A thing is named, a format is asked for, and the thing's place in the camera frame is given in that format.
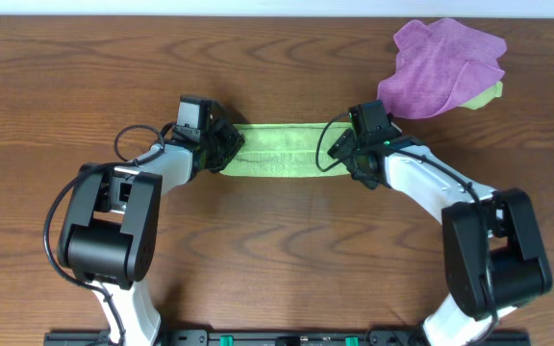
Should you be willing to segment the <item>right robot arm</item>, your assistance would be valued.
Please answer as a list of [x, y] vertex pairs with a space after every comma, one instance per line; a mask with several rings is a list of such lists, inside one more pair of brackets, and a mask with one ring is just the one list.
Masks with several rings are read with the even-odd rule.
[[411, 136], [365, 145], [346, 130], [329, 157], [373, 189], [417, 202], [440, 224], [449, 294], [421, 328], [426, 345], [481, 345], [500, 319], [548, 293], [550, 264], [530, 197], [476, 183]]

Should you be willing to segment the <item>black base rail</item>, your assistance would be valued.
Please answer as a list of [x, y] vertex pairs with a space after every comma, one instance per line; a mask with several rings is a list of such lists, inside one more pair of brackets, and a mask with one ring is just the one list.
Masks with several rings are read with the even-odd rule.
[[[110, 345], [107, 332], [47, 333], [45, 346]], [[415, 346], [428, 345], [414, 330], [371, 330], [356, 333], [210, 333], [204, 330], [172, 330], [158, 335], [162, 346]], [[497, 332], [482, 345], [530, 346], [527, 333]]]

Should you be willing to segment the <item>purple microfiber cloth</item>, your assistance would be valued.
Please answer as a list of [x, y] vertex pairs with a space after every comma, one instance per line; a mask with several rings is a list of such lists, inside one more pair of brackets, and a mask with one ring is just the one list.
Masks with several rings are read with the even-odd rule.
[[504, 77], [500, 37], [452, 18], [430, 24], [411, 20], [393, 35], [395, 72], [381, 81], [377, 98], [396, 117], [424, 119], [470, 101]]

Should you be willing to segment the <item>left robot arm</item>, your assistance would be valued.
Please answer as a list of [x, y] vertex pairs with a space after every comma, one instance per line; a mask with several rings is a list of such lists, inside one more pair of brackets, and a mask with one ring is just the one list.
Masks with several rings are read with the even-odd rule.
[[45, 252], [65, 280], [92, 291], [110, 325], [107, 345], [152, 345], [162, 318], [145, 277], [154, 257], [161, 199], [202, 170], [223, 170], [244, 144], [218, 119], [195, 128], [166, 124], [132, 159], [84, 164], [58, 194], [70, 198], [58, 245]]

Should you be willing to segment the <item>green microfiber cloth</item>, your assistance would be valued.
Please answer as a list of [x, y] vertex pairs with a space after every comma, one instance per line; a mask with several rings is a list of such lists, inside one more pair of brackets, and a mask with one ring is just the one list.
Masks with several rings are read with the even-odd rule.
[[223, 175], [252, 178], [314, 178], [346, 175], [340, 164], [327, 172], [334, 160], [328, 149], [350, 128], [345, 122], [237, 124], [244, 144], [221, 171]]

